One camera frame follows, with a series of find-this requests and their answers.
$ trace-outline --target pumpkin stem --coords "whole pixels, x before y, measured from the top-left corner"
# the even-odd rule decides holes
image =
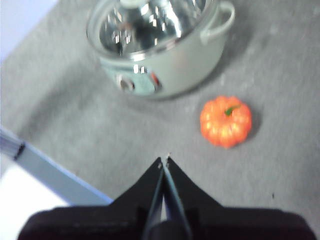
[[[232,111],[233,111],[234,109],[238,109],[238,108],[240,108],[240,107],[241,107],[240,104],[239,104],[239,105],[235,105],[235,106],[231,106],[231,107],[229,107],[227,110],[225,110],[224,113],[225,113],[225,115],[230,116],[230,115],[232,114]]]

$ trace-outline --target pot lid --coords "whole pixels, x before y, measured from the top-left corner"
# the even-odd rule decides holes
[[[167,49],[197,25],[208,2],[213,0],[102,0],[88,22],[88,39],[118,57]]]

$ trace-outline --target gray carpet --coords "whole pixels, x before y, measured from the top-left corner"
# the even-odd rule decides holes
[[[1,124],[112,198],[171,152],[223,205],[301,214],[319,238],[320,1],[233,0],[218,66],[166,100],[106,78],[86,41],[96,2],[60,1],[2,64]],[[218,95],[253,113],[248,140],[230,150],[200,133],[202,106]]]

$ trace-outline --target white pot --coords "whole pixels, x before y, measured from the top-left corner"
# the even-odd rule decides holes
[[[201,21],[187,35],[168,43],[165,49],[151,48],[130,58],[112,57],[98,49],[108,78],[128,93],[151,98],[172,96],[199,84],[218,63],[227,32],[235,20],[232,3],[207,1],[211,1],[210,9]],[[222,22],[224,14],[229,17]]]

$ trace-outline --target orange pumpkin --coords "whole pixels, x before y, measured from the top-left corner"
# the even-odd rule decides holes
[[[204,105],[200,125],[209,142],[230,148],[247,138],[252,127],[251,111],[235,96],[219,96]]]

